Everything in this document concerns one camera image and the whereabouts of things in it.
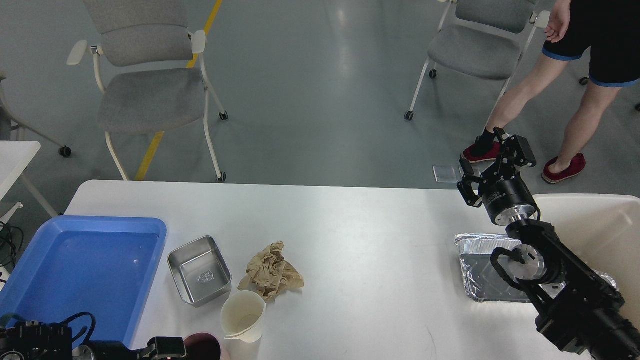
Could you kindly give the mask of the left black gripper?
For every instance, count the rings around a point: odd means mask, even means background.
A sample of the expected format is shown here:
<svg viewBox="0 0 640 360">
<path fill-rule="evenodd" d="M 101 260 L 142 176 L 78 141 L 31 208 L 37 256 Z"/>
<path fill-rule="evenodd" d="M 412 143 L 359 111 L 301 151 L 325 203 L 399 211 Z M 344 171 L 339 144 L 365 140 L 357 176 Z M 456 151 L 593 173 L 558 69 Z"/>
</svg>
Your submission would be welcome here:
<svg viewBox="0 0 640 360">
<path fill-rule="evenodd" d="M 153 337 L 145 348 L 137 352 L 138 360 L 171 360 L 186 356 L 187 350 L 182 337 Z"/>
</svg>

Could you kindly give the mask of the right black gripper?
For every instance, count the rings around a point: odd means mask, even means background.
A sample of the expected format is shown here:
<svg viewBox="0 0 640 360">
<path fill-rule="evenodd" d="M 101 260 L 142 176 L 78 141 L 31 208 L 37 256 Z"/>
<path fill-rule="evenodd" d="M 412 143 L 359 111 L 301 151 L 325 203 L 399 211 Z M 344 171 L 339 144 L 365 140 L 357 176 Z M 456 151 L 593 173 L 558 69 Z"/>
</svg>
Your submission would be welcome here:
<svg viewBox="0 0 640 360">
<path fill-rule="evenodd" d="M 483 204 L 493 224 L 508 226 L 521 219 L 530 219 L 538 212 L 538 205 L 520 174 L 524 167 L 537 166 L 537 159 L 526 137 L 510 135 L 500 127 L 494 128 L 494 134 L 500 140 L 493 171 L 499 180 L 483 183 L 470 161 L 461 158 L 462 177 L 456 186 L 467 206 L 480 208 Z M 478 193 L 474 191 L 473 183 L 479 185 Z"/>
</svg>

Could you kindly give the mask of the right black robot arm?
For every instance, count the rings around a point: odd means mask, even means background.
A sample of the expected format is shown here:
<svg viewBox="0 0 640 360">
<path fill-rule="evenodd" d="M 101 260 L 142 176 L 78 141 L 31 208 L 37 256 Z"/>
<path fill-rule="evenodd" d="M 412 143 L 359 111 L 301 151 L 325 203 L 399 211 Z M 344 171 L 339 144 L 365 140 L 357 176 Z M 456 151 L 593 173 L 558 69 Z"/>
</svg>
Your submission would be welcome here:
<svg viewBox="0 0 640 360">
<path fill-rule="evenodd" d="M 522 167 L 534 167 L 535 155 L 525 137 L 494 128 L 499 151 L 494 163 L 477 176 L 467 159 L 457 183 L 469 207 L 485 207 L 491 222 L 506 228 L 514 249 L 495 248 L 492 267 L 510 287 L 526 294 L 538 312 L 537 332 L 558 350 L 588 352 L 594 360 L 637 360 L 639 330 L 622 317 L 622 294 L 567 248 L 522 180 Z"/>
</svg>

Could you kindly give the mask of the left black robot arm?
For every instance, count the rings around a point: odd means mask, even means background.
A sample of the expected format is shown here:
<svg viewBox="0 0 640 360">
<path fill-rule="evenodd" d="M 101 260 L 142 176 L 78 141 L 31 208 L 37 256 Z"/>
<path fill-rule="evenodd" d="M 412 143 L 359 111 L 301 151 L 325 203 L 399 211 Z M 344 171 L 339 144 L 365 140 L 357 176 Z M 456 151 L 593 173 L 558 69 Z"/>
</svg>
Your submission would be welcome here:
<svg viewBox="0 0 640 360">
<path fill-rule="evenodd" d="M 59 323 L 26 321 L 16 313 L 1 317 L 2 360 L 182 360 L 188 352 L 181 337 L 154 337 L 130 350 L 119 341 L 92 341 L 92 313 L 80 312 Z"/>
</svg>

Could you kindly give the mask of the person right hand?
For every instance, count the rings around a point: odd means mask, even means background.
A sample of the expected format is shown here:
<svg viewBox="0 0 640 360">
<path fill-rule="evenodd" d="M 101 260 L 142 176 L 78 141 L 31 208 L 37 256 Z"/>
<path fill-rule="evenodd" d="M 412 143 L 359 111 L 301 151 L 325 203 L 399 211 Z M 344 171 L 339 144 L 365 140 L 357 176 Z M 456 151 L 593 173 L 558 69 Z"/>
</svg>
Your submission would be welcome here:
<svg viewBox="0 0 640 360">
<path fill-rule="evenodd" d="M 544 30 L 547 42 L 558 43 L 565 38 L 570 25 L 571 4 L 571 0 L 556 0 Z"/>
</svg>

